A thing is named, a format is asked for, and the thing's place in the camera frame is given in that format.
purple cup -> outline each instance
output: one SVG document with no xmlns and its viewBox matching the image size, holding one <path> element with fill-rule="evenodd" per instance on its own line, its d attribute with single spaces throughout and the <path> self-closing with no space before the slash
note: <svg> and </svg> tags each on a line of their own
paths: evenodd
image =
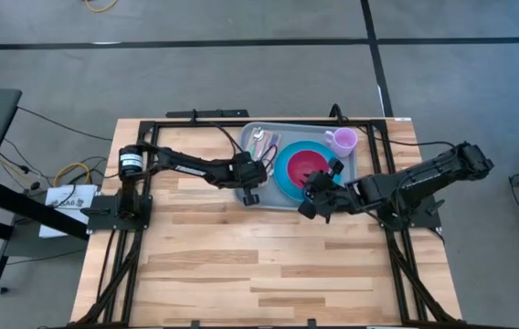
<svg viewBox="0 0 519 329">
<path fill-rule="evenodd" d="M 339 128 L 333 132 L 325 132 L 324 140 L 339 156 L 348 156 L 357 146 L 357 134 L 353 129 Z"/>
</svg>

gray tray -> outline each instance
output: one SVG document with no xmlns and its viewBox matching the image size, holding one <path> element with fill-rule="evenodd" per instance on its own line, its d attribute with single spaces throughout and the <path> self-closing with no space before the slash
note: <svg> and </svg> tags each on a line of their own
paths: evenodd
<svg viewBox="0 0 519 329">
<path fill-rule="evenodd" d="M 338 129 L 338 127 L 322 127 L 303 124 L 252 122 L 246 124 L 241 129 L 241 133 L 239 134 L 239 144 L 241 146 L 247 144 L 249 135 L 253 131 L 253 128 L 258 126 L 267 131 L 281 134 L 281 140 L 278 146 L 278 149 L 280 150 L 283 150 L 284 147 L 298 141 L 315 141 L 325 144 L 324 132 L 327 130 L 334 131 L 335 129 Z M 355 156 L 355 151 L 340 160 L 344 165 L 343 172 L 341 173 L 341 183 L 354 180 L 357 177 L 357 158 Z M 234 191 L 235 198 L 243 204 L 243 190 L 236 189 Z M 259 196 L 259 204 L 252 207 L 297 210 L 300 205 L 300 202 L 290 199 L 281 192 L 273 176 L 270 177 L 267 185 L 252 190 L 252 193 Z"/>
</svg>

white paper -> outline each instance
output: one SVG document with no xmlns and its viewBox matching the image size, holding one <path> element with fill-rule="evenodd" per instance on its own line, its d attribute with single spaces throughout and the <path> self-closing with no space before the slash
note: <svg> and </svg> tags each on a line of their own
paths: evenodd
<svg viewBox="0 0 519 329">
<path fill-rule="evenodd" d="M 73 186 L 49 188 L 47 192 L 47 201 L 45 202 L 45 205 L 56 206 L 60 204 L 63 200 L 67 199 L 67 197 L 70 196 L 72 190 Z M 60 205 L 57 208 L 57 211 L 69 216 L 70 218 L 74 218 L 83 224 L 87 224 L 89 218 L 81 214 L 80 210 L 84 207 L 91 206 L 91 202 L 93 201 L 93 197 L 95 196 L 96 192 L 97 186 L 77 186 L 75 187 L 75 193 L 73 193 L 73 195 L 70 196 L 65 203 Z M 38 233 L 38 235 L 41 238 L 55 238 L 64 237 L 66 234 L 43 225 L 40 227 L 40 232 Z"/>
</svg>

label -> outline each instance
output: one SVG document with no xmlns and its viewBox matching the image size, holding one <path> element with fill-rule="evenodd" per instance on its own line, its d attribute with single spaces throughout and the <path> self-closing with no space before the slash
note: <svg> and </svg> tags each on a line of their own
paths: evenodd
<svg viewBox="0 0 519 329">
<path fill-rule="evenodd" d="M 178 170 L 178 171 L 181 171 L 183 173 L 187 173 L 187 174 L 192 174 L 192 175 L 205 175 L 205 172 L 203 171 L 200 171 L 200 170 L 196 170 L 196 169 L 193 169 L 193 168 L 187 168 L 185 166 L 182 166 L 182 165 L 177 165 L 175 167 L 175 170 Z"/>
<path fill-rule="evenodd" d="M 142 167 L 142 157 L 138 154 L 123 154 L 120 156 L 120 160 L 122 161 L 122 167 L 126 165 L 135 165 Z"/>
</svg>

teal plate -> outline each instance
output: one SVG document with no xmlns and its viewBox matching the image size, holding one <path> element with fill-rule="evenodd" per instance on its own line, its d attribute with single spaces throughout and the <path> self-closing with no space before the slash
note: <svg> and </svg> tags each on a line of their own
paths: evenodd
<svg viewBox="0 0 519 329">
<path fill-rule="evenodd" d="M 290 145 L 284 147 L 278 153 L 276 157 L 276 163 L 274 164 L 274 180 L 276 184 L 280 188 L 280 190 L 289 198 L 296 200 L 298 202 L 302 202 L 304 200 L 304 196 L 302 194 L 302 189 L 297 187 L 292 183 L 290 178 L 288 177 L 288 161 L 290 158 L 295 155 L 299 151 L 315 151 L 316 153 L 322 155 L 326 162 L 336 157 L 333 151 L 330 148 L 324 146 L 321 143 L 313 142 L 313 141 L 300 141 L 296 143 L 291 143 Z M 340 184 L 341 176 L 336 175 L 333 178 L 336 184 Z"/>
</svg>

